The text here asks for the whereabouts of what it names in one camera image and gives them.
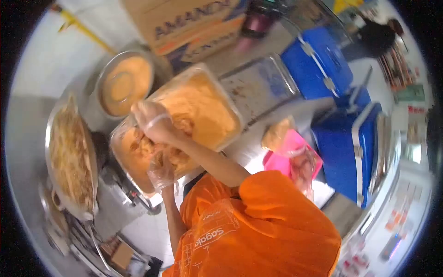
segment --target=person in background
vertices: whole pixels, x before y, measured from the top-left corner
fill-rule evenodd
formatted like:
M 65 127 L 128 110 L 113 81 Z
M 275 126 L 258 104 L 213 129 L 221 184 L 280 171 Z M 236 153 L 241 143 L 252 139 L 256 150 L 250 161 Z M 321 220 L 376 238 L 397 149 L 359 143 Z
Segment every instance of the person in background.
M 389 19 L 386 25 L 382 25 L 369 20 L 358 9 L 355 12 L 364 20 L 365 26 L 348 29 L 354 37 L 353 43 L 342 48 L 343 56 L 348 62 L 381 57 L 393 47 L 396 35 L 402 36 L 404 33 L 396 19 Z
M 208 172 L 178 210 L 172 171 L 148 171 L 151 180 L 163 180 L 175 257 L 163 277 L 332 274 L 340 235 L 289 178 L 278 171 L 251 175 L 175 128 L 158 103 L 136 103 L 132 114 L 152 141 L 182 150 Z M 162 166 L 167 168 L 167 160 Z

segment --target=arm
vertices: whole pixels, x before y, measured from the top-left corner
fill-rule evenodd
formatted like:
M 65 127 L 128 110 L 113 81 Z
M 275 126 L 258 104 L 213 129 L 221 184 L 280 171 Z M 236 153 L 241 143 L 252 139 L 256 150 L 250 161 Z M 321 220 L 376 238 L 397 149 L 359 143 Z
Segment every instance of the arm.
M 167 225 L 171 240 L 172 253 L 175 257 L 180 238 L 184 233 L 186 233 L 187 228 L 185 223 L 183 223 L 180 212 L 175 204 L 174 186 L 168 186 L 162 189 L 162 197 L 166 208 Z
M 172 124 L 161 104 L 141 101 L 131 107 L 139 126 L 156 143 L 166 143 L 185 152 L 215 179 L 228 187 L 238 187 L 250 173 L 234 161 L 196 143 Z
M 185 152 L 215 179 L 228 187 L 239 187 L 251 175 L 241 165 L 196 143 L 180 132 L 171 138 L 169 144 Z

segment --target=round metal pan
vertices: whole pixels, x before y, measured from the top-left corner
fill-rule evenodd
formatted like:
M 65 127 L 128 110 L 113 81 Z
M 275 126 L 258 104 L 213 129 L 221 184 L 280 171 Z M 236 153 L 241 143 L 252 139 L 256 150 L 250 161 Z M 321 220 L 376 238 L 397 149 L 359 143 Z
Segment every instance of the round metal pan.
M 94 219 L 93 213 L 98 210 L 97 203 L 95 202 L 95 198 L 97 195 L 97 187 L 98 187 L 98 170 L 97 170 L 97 158 L 95 155 L 94 145 L 91 139 L 91 133 L 85 124 L 84 120 L 82 119 L 83 123 L 83 129 L 85 134 L 85 140 L 86 145 L 89 153 L 89 160 L 91 164 L 91 173 L 92 173 L 92 184 L 93 184 L 93 213 L 87 210 L 86 207 L 82 207 L 79 203 L 71 199 L 68 195 L 63 193 L 62 188 L 57 183 L 57 180 L 55 178 L 54 170 L 51 166 L 51 152 L 49 149 L 49 145 L 51 143 L 51 130 L 52 130 L 52 124 L 54 122 L 54 117 L 61 110 L 62 108 L 66 107 L 68 104 L 68 97 L 69 93 L 66 91 L 62 94 L 60 99 L 55 103 L 54 108 L 52 109 L 48 123 L 46 126 L 46 133 L 45 133 L 45 158 L 46 158 L 46 166 L 48 168 L 48 174 L 49 178 L 53 184 L 53 189 L 57 193 L 58 198 L 60 199 L 60 205 L 58 205 L 58 209 L 66 209 L 68 212 L 70 212 L 73 216 L 75 216 L 78 220 L 86 222 L 91 221 Z

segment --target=plastic bag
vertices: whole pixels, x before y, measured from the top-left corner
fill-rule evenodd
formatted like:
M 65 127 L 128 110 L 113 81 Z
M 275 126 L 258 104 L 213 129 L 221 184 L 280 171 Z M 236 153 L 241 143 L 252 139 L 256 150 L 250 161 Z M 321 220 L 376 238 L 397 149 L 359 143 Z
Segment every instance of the plastic bag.
M 152 157 L 147 172 L 155 191 L 160 193 L 163 188 L 176 183 L 174 179 L 174 167 L 166 153 L 168 153 L 168 151 L 160 151 Z
M 314 200 L 312 176 L 317 164 L 317 154 L 307 146 L 285 153 L 291 166 L 291 180 L 309 200 Z

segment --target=bowl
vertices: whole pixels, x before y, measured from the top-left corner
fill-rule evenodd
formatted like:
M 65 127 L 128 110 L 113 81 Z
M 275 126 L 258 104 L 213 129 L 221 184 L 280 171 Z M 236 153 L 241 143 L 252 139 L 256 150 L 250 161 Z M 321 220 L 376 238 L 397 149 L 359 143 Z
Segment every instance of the bowl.
M 116 115 L 112 115 L 110 113 L 107 112 L 107 110 L 103 107 L 102 105 L 102 101 L 101 101 L 101 93 L 103 90 L 106 89 L 105 87 L 105 81 L 107 79 L 107 77 L 109 76 L 109 74 L 111 74 L 112 70 L 123 60 L 126 60 L 130 57 L 142 57 L 150 66 L 151 66 L 151 73 L 149 75 L 150 81 L 149 81 L 149 85 L 148 85 L 148 89 L 146 90 L 146 93 L 142 96 L 141 99 L 145 99 L 148 95 L 149 92 L 152 89 L 152 84 L 154 83 L 154 76 L 155 76 L 155 66 L 154 66 L 154 62 L 151 58 L 151 56 L 146 53 L 146 52 L 142 52 L 142 51 L 136 51 L 136 50 L 129 50 L 129 51 L 125 51 L 122 53 L 119 53 L 117 56 L 115 56 L 114 58 L 112 58 L 107 64 L 106 66 L 103 68 L 103 70 L 100 72 L 97 82 L 95 84 L 94 87 L 94 102 L 97 104 L 98 109 L 100 110 L 101 113 L 103 113 L 108 119 L 111 119 L 113 121 L 121 121 L 123 118 L 125 118 L 127 116 L 127 114 L 122 115 L 122 116 L 116 116 Z M 125 78 L 127 80 L 129 80 L 129 82 L 132 82 L 133 80 L 131 79 L 131 75 L 127 72 L 122 72 L 122 73 L 118 73 L 116 74 L 113 79 L 116 78 Z M 119 101 L 120 103 L 124 102 L 127 100 L 127 97 L 123 98 L 123 99 L 119 99 L 117 101 Z

